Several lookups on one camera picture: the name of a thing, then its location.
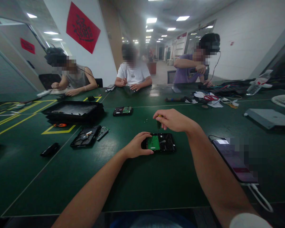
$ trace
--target red scissors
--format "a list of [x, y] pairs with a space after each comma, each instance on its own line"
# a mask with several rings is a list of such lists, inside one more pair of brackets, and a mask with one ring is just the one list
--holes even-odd
[[213, 95], [206, 95], [206, 96], [204, 96], [204, 100], [206, 100], [206, 101], [216, 101], [216, 100], [219, 100], [219, 98], [217, 96], [213, 96]]

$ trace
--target green circuit board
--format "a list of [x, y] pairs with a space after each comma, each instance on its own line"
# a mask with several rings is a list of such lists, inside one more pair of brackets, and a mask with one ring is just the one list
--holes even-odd
[[152, 136], [148, 138], [148, 149], [160, 150], [158, 136]]

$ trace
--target green table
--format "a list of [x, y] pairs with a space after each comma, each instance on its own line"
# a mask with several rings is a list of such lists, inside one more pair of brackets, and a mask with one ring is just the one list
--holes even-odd
[[[171, 85], [152, 85], [134, 94], [126, 88], [116, 88], [110, 93], [99, 88], [69, 98], [82, 101], [87, 96], [101, 94], [99, 102], [103, 103], [106, 115], [98, 124], [110, 128], [100, 142], [80, 150], [73, 150], [70, 143], [81, 126], [49, 129], [51, 125], [41, 114], [41, 110], [56, 102], [57, 96], [48, 95], [34, 102], [16, 117], [0, 117], [0, 217], [61, 213], [84, 184], [137, 133], [156, 133], [153, 114], [158, 109], [170, 108], [198, 122], [207, 135], [240, 140], [245, 162], [250, 170], [258, 172], [263, 195], [269, 202], [285, 202], [285, 134], [267, 131], [249, 117], [243, 117], [248, 108], [275, 109], [285, 114], [285, 108], [270, 100], [285, 91], [260, 91], [240, 100], [238, 109], [227, 105], [204, 109], [201, 104], [165, 102], [166, 97], [188, 96], [197, 90], [196, 84], [178, 87], [182, 93], [174, 93]], [[34, 97], [34, 94], [6, 94], [0, 99], [23, 101]], [[133, 115], [113, 117], [118, 106], [134, 107]], [[126, 161], [104, 212], [209, 206], [185, 134], [166, 132], [173, 134], [177, 152]], [[40, 157], [54, 142], [61, 145], [61, 150], [53, 157]]]

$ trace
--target red banner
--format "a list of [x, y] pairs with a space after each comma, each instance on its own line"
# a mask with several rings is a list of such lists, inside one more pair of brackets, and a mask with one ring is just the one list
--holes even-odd
[[29, 51], [30, 53], [35, 54], [35, 46], [33, 44], [31, 44], [30, 42], [20, 38], [20, 42], [21, 42], [21, 47], [27, 51]]
[[100, 29], [73, 3], [66, 23], [66, 33], [93, 54]]

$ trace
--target plastic bottle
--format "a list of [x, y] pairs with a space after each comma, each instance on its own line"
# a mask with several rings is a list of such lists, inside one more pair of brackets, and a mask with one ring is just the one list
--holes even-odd
[[247, 89], [246, 95], [255, 95], [262, 88], [262, 85], [264, 85], [270, 79], [271, 72], [272, 70], [266, 70], [264, 74], [261, 74], [255, 79], [255, 81], [251, 82], [251, 86]]

